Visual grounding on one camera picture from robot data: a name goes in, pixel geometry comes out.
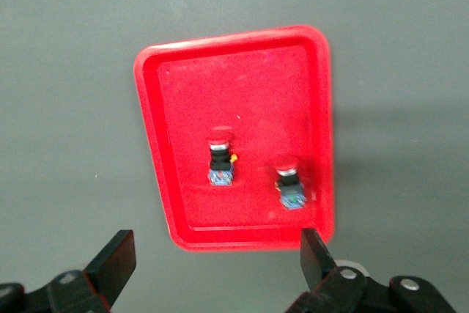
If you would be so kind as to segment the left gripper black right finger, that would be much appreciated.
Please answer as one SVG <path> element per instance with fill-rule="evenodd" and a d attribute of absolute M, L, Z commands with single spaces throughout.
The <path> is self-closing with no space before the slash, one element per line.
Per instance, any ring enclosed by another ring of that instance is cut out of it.
<path fill-rule="evenodd" d="M 309 290 L 288 312 L 454 312 L 437 288 L 416 276 L 395 276 L 388 285 L 350 265 L 338 265 L 315 229 L 302 229 L 300 266 Z"/>

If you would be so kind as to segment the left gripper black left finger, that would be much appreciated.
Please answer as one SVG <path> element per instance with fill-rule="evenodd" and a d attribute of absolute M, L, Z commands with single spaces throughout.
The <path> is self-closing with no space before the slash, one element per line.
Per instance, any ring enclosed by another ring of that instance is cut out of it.
<path fill-rule="evenodd" d="M 83 270 L 60 273 L 41 288 L 1 284 L 2 312 L 110 312 L 136 269 L 132 230 L 119 230 Z"/>

